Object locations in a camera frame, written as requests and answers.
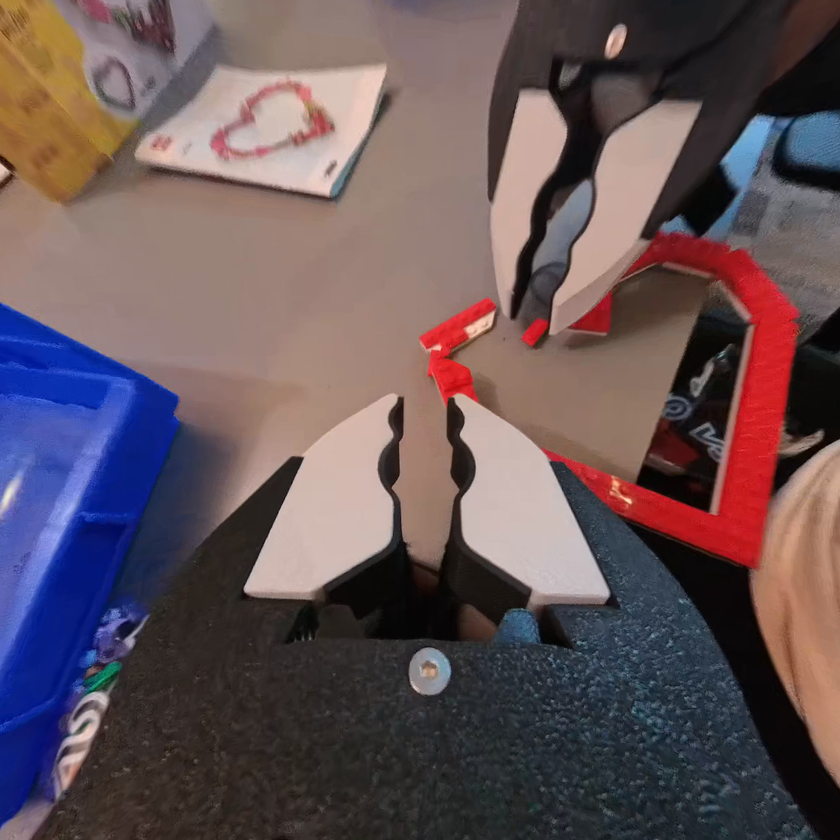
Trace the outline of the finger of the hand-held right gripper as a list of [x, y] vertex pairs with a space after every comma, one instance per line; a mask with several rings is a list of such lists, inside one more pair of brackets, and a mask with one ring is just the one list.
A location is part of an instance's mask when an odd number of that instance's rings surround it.
[[520, 91], [490, 202], [490, 249], [506, 317], [515, 315], [519, 261], [532, 235], [533, 208], [559, 163], [567, 133], [549, 90]]
[[591, 215], [553, 296], [549, 335], [567, 330], [610, 292], [652, 239], [645, 228], [700, 112], [663, 100], [616, 128], [595, 167]]

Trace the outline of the red brick heart frame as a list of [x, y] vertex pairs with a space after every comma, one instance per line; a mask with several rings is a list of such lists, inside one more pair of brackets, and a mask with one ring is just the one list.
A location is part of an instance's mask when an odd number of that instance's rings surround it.
[[708, 509], [545, 450], [621, 518], [713, 557], [760, 562], [795, 351], [796, 310], [745, 251], [685, 234], [657, 234], [625, 279], [662, 267], [723, 286], [745, 321], [726, 434]]

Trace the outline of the dark printed bag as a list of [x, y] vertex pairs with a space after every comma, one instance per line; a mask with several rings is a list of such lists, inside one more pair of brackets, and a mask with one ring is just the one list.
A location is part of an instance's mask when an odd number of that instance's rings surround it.
[[699, 315], [638, 473], [639, 486], [711, 511], [747, 331], [746, 322], [721, 304]]

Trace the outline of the printed plastic bag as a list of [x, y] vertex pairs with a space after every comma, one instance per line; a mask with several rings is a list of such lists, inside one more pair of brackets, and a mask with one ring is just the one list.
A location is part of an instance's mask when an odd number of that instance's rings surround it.
[[61, 741], [49, 773], [49, 795], [59, 801], [73, 785], [111, 705], [111, 693], [149, 617], [137, 602], [111, 606], [99, 619], [80, 659], [80, 676], [71, 687], [59, 725]]

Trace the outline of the person's beige clothing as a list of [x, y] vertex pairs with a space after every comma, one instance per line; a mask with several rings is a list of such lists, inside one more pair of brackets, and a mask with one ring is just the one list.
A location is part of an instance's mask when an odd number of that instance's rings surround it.
[[775, 494], [751, 597], [776, 675], [839, 783], [839, 443]]

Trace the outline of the blue plastic bin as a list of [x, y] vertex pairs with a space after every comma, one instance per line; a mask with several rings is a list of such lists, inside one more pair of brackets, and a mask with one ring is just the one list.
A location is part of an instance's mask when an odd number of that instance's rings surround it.
[[178, 405], [145, 375], [2, 305], [2, 823], [57, 747]]

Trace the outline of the white yellow heart print box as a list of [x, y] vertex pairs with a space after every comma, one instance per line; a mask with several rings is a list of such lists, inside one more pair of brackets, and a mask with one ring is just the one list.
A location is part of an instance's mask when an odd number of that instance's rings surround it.
[[202, 1], [2, 1], [3, 160], [68, 202], [109, 165], [213, 27]]

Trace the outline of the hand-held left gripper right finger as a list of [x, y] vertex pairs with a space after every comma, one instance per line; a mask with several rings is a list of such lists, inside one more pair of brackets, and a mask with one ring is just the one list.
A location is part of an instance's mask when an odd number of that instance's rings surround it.
[[448, 399], [457, 486], [444, 583], [473, 607], [603, 606], [612, 594], [550, 459], [466, 395]]

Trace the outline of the grey desk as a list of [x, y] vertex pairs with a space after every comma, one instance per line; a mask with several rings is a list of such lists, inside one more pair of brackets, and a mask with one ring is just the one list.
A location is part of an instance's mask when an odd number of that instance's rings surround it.
[[287, 636], [304, 604], [245, 579], [281, 467], [388, 393], [413, 553], [443, 552], [452, 456], [418, 335], [495, 295], [487, 110], [515, 2], [214, 2], [210, 61], [386, 63], [391, 98], [336, 203], [142, 171], [127, 150], [78, 202], [2, 209], [2, 302], [178, 392], [186, 430], [132, 560], [174, 561], [76, 782], [37, 838], [577, 838], [584, 794], [565, 647]]

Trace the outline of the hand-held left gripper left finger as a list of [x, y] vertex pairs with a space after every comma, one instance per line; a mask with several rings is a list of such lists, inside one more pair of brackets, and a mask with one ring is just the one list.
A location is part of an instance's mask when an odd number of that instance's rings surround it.
[[255, 599], [324, 601], [402, 537], [382, 458], [402, 438], [403, 399], [386, 394], [304, 453], [245, 583]]

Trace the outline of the person's right forearm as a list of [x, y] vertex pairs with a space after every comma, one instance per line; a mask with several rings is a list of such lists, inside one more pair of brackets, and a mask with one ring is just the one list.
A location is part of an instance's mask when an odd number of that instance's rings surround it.
[[796, 118], [838, 109], [839, 2], [792, 2], [755, 112]]

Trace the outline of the heart print instruction booklet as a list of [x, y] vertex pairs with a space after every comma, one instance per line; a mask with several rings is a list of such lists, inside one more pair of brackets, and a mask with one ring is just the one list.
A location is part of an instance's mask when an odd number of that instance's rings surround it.
[[218, 66], [143, 137], [155, 169], [335, 199], [375, 124], [386, 65], [256, 71]]

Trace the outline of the blue office chair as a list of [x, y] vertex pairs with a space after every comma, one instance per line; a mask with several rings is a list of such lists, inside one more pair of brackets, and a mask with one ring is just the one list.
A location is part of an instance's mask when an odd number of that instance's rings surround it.
[[741, 193], [758, 170], [764, 148], [773, 146], [772, 172], [781, 180], [839, 192], [839, 113], [824, 111], [792, 119], [754, 118], [722, 160]]

